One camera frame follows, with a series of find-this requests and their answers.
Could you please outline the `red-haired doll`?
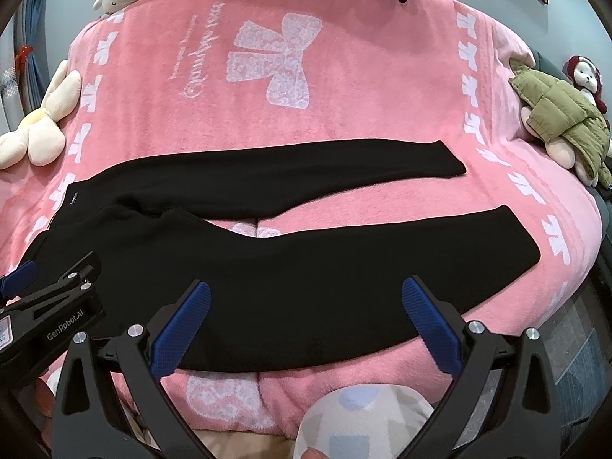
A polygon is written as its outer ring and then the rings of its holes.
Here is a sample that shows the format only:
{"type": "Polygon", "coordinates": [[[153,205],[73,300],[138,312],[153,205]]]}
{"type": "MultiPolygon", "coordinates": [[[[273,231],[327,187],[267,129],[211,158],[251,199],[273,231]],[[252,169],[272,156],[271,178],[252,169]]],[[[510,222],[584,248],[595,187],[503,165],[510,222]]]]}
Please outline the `red-haired doll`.
{"type": "Polygon", "coordinates": [[[582,92],[599,112],[606,114],[607,105],[602,98],[603,80],[596,65],[587,57],[574,55],[564,64],[563,71],[573,83],[574,88],[582,92]]]}

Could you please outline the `doll in green jacket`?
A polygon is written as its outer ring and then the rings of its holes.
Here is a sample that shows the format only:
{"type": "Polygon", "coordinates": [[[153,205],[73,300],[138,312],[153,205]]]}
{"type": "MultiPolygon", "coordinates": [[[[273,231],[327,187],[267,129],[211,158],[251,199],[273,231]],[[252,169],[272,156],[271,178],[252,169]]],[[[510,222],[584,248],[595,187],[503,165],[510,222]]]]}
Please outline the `doll in green jacket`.
{"type": "Polygon", "coordinates": [[[527,132],[558,166],[576,173],[586,187],[611,187],[605,163],[610,129],[596,105],[570,83],[535,70],[516,58],[509,83],[522,102],[527,132]]]}

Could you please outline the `cream flower plush toy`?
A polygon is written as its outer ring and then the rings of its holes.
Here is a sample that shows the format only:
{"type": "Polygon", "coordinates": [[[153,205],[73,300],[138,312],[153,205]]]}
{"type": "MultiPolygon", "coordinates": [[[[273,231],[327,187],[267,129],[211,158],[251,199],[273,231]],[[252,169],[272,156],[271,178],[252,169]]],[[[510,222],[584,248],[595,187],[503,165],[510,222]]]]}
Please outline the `cream flower plush toy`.
{"type": "Polygon", "coordinates": [[[1,136],[0,169],[6,170],[27,158],[35,167],[50,165],[62,154],[65,136],[58,123],[76,109],[80,101],[82,78],[68,70],[68,61],[57,67],[41,106],[20,122],[14,132],[1,136]]]}

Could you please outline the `red hanging ornament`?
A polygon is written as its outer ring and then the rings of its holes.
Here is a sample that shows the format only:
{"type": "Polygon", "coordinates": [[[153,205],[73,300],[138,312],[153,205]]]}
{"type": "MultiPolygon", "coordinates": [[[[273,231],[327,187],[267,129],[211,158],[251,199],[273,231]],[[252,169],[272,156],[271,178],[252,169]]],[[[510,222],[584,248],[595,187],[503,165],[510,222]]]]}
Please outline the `red hanging ornament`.
{"type": "Polygon", "coordinates": [[[17,73],[23,73],[27,68],[28,56],[33,52],[31,45],[24,45],[16,49],[15,69],[17,73]]]}

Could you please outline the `pink bow-print blanket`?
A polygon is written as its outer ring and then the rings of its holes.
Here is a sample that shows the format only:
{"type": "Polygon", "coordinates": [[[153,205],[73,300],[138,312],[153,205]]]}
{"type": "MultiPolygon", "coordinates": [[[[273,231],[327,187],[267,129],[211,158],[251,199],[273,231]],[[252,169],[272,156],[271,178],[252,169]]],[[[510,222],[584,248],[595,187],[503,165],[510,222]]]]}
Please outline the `pink bow-print blanket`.
{"type": "Polygon", "coordinates": [[[442,141],[465,167],[233,218],[243,244],[292,232],[509,207],[538,264],[473,311],[495,329],[538,326],[596,261],[602,220],[573,174],[528,140],[510,59],[526,42],[456,0],[140,0],[70,46],[81,103],[54,164],[1,175],[1,268],[14,269],[72,182],[164,153],[333,139],[442,141]]]}

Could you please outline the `black pants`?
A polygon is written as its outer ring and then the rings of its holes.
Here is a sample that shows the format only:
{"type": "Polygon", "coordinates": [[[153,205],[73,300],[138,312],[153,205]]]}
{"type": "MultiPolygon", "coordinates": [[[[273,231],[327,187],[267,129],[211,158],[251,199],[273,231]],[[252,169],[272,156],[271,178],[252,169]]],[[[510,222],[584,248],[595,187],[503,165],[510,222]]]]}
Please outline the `black pants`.
{"type": "Polygon", "coordinates": [[[37,287],[88,253],[112,337],[207,284],[153,344],[150,370],[272,372],[328,365],[404,343],[416,329],[402,284],[418,277],[466,312],[539,261],[507,207],[398,224],[246,237],[257,221],[385,182],[452,178],[465,166],[441,142],[342,140],[136,159],[67,188],[25,258],[37,287]]]}

